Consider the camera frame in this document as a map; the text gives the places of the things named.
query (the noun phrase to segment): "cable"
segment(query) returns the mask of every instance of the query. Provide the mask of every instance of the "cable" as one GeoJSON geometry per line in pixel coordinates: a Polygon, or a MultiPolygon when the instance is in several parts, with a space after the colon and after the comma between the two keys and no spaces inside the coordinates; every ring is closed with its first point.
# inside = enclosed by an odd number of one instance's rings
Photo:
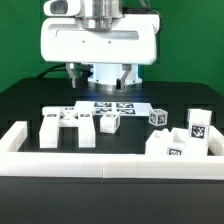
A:
{"type": "Polygon", "coordinates": [[[45,71],[41,72],[39,75],[37,75],[36,78],[38,78],[38,79],[42,79],[47,73],[49,73],[49,72],[58,72],[58,71],[60,71],[60,70],[56,70],[56,69],[57,69],[57,68],[62,68],[62,67],[65,67],[65,63],[63,63],[63,64],[58,64],[58,65],[54,65],[54,66],[48,68],[47,70],[45,70],[45,71]]]}

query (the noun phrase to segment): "white cube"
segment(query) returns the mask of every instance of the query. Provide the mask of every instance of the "white cube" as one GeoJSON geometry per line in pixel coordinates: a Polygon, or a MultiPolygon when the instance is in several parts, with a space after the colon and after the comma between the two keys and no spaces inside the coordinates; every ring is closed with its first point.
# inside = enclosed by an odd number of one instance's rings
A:
{"type": "Polygon", "coordinates": [[[162,109],[154,109],[149,112],[149,123],[155,126],[167,124],[168,112],[162,109]]]}
{"type": "Polygon", "coordinates": [[[100,132],[114,134],[120,126],[120,112],[106,112],[100,119],[100,132]]]}

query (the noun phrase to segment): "white block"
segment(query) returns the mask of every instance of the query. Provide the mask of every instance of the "white block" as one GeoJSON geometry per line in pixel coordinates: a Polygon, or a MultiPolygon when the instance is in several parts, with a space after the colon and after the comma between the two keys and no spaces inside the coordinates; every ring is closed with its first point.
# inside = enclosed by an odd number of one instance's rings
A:
{"type": "Polygon", "coordinates": [[[0,140],[0,152],[17,152],[26,138],[27,122],[15,122],[0,140]]]}
{"type": "Polygon", "coordinates": [[[57,148],[59,137],[60,108],[44,116],[39,132],[40,148],[57,148]]]}
{"type": "Polygon", "coordinates": [[[210,126],[208,147],[215,156],[224,156],[224,136],[210,126]]]}
{"type": "Polygon", "coordinates": [[[173,142],[173,133],[167,129],[154,131],[146,141],[145,154],[149,157],[160,157],[167,155],[167,147],[173,142]]]}
{"type": "Polygon", "coordinates": [[[188,141],[188,130],[181,128],[173,128],[173,140],[167,145],[167,155],[184,156],[186,155],[186,142],[188,141]]]}
{"type": "Polygon", "coordinates": [[[79,127],[79,148],[96,147],[96,132],[91,111],[83,111],[78,113],[79,127]]]}
{"type": "Polygon", "coordinates": [[[212,112],[209,110],[192,109],[190,110],[189,123],[209,126],[211,123],[212,112]]]}
{"type": "Polygon", "coordinates": [[[119,112],[106,112],[100,118],[100,132],[114,134],[120,126],[119,112]]]}
{"type": "Polygon", "coordinates": [[[149,123],[155,126],[167,124],[168,112],[162,109],[154,109],[149,111],[149,123]]]}
{"type": "Polygon", "coordinates": [[[105,159],[103,178],[136,178],[136,156],[116,155],[105,159]]]}

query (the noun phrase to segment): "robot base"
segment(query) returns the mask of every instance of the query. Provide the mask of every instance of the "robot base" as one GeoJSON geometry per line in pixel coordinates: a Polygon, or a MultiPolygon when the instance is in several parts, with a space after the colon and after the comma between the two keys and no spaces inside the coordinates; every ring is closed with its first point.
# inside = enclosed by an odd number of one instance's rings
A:
{"type": "MultiPolygon", "coordinates": [[[[117,88],[116,85],[109,85],[109,84],[105,85],[102,83],[92,82],[92,81],[88,81],[88,87],[94,88],[94,89],[99,89],[99,90],[104,90],[104,91],[119,90],[119,88],[117,88]]],[[[125,85],[125,89],[123,89],[123,90],[137,90],[137,89],[141,89],[141,88],[142,88],[142,81],[133,83],[133,84],[127,84],[127,85],[125,85]]]]}
{"type": "Polygon", "coordinates": [[[88,86],[106,91],[136,90],[142,88],[142,79],[138,77],[138,65],[94,64],[88,86]]]}

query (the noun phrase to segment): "white plastic piece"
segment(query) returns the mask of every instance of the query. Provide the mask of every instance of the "white plastic piece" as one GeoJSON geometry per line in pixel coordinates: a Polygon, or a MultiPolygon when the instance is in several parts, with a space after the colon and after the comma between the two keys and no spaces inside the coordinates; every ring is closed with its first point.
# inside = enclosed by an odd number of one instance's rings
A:
{"type": "Polygon", "coordinates": [[[150,157],[167,155],[168,145],[173,141],[173,133],[167,131],[154,131],[146,141],[145,154],[150,157]]]}
{"type": "Polygon", "coordinates": [[[66,0],[68,3],[68,11],[66,14],[52,14],[51,13],[51,4],[56,2],[57,0],[47,1],[44,4],[44,13],[47,16],[55,16],[55,17],[67,17],[67,16],[75,16],[81,10],[81,0],[66,0]]]}
{"type": "Polygon", "coordinates": [[[49,18],[41,30],[41,54],[54,62],[152,64],[159,24],[158,15],[124,15],[109,31],[90,32],[80,19],[49,18]]]}
{"type": "Polygon", "coordinates": [[[138,156],[136,178],[217,179],[224,180],[222,157],[138,156]]]}
{"type": "Polygon", "coordinates": [[[26,138],[27,122],[15,122],[0,140],[0,152],[17,152],[26,138]]]}
{"type": "Polygon", "coordinates": [[[44,116],[39,132],[40,148],[57,148],[60,117],[60,109],[44,116]]]}
{"type": "Polygon", "coordinates": [[[136,178],[136,155],[116,155],[103,162],[104,178],[136,178]]]}
{"type": "Polygon", "coordinates": [[[114,134],[120,126],[120,112],[106,112],[100,118],[100,132],[114,134]]]}
{"type": "Polygon", "coordinates": [[[96,147],[96,132],[91,111],[78,113],[79,127],[79,148],[96,147]]]}
{"type": "Polygon", "coordinates": [[[224,156],[224,136],[214,126],[210,126],[208,147],[215,156],[224,156]]]}
{"type": "Polygon", "coordinates": [[[189,123],[210,126],[211,116],[209,110],[191,109],[189,123]]]}
{"type": "Polygon", "coordinates": [[[149,111],[149,123],[155,126],[167,124],[168,112],[162,109],[154,109],[149,111]]]}
{"type": "Polygon", "coordinates": [[[103,177],[103,159],[93,154],[12,152],[0,164],[0,176],[103,177]]]}
{"type": "Polygon", "coordinates": [[[191,110],[189,119],[189,139],[187,150],[193,150],[195,156],[207,156],[208,135],[212,112],[208,110],[191,110]]]}

